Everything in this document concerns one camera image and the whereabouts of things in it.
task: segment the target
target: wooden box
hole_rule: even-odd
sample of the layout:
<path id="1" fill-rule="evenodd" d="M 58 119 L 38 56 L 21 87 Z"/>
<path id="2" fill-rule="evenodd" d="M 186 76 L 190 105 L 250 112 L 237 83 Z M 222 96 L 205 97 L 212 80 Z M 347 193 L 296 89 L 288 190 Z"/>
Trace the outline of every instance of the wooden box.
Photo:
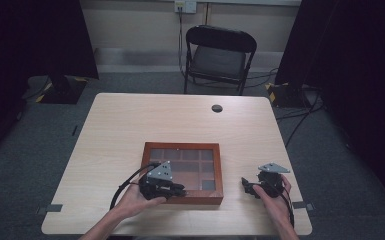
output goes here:
<path id="1" fill-rule="evenodd" d="M 223 182 L 217 143 L 146 142 L 142 166 L 170 161 L 173 182 L 185 186 L 185 197 L 171 197 L 170 204 L 220 205 Z"/>

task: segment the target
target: white wall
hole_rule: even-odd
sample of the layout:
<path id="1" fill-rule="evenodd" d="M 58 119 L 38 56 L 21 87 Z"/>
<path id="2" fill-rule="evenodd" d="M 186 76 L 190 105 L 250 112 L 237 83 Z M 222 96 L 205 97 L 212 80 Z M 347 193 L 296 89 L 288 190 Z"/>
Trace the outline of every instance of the white wall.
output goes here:
<path id="1" fill-rule="evenodd" d="M 172 54 L 173 62 L 177 62 L 180 24 L 172 1 L 95 0 L 81 3 L 94 48 Z M 194 25 L 204 24 L 206 19 L 210 25 L 248 32 L 258 44 L 253 66 L 276 67 L 298 11 L 297 4 L 292 5 L 198 2 L 196 14 L 183 14 L 183 34 Z"/>

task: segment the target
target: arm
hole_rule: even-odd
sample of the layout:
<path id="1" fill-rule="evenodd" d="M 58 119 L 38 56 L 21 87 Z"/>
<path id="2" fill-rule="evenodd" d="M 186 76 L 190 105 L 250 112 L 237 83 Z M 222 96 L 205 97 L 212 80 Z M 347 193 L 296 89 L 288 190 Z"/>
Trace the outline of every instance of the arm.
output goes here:
<path id="1" fill-rule="evenodd" d="M 157 206 L 166 201 L 164 197 L 146 200 L 142 193 L 140 193 L 137 182 L 138 180 L 136 180 L 135 183 L 130 184 L 117 205 L 108 211 L 104 217 L 80 239 L 106 239 L 115 227 L 117 227 L 117 225 L 124 219 L 136 216 L 144 209 Z"/>
<path id="2" fill-rule="evenodd" d="M 285 184 L 285 191 L 288 193 L 291 190 L 291 184 L 288 179 L 282 175 L 283 183 Z M 277 198 L 271 198 L 267 193 L 258 185 L 253 186 L 255 192 L 260 196 L 263 201 L 263 205 L 266 207 L 271 221 L 273 222 L 280 239 L 282 240 L 296 240 L 299 239 L 294 228 L 289 222 L 289 211 L 285 204 L 285 201 L 279 196 Z"/>

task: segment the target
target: chair backrest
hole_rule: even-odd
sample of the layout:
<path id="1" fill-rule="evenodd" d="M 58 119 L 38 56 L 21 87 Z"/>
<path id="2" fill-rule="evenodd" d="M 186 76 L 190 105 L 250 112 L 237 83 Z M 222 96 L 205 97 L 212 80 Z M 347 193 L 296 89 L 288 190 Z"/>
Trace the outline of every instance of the chair backrest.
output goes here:
<path id="1" fill-rule="evenodd" d="M 236 52 L 254 53 L 257 42 L 246 32 L 199 25 L 192 27 L 186 33 L 186 42 L 210 48 L 218 48 Z"/>

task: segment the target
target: chair seat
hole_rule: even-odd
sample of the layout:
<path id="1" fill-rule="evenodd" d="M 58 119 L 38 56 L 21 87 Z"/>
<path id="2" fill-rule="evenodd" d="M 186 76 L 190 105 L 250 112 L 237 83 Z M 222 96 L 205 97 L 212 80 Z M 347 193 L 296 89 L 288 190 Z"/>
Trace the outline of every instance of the chair seat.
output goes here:
<path id="1" fill-rule="evenodd" d="M 190 66 L 190 73 L 242 79 L 245 53 L 198 46 Z"/>

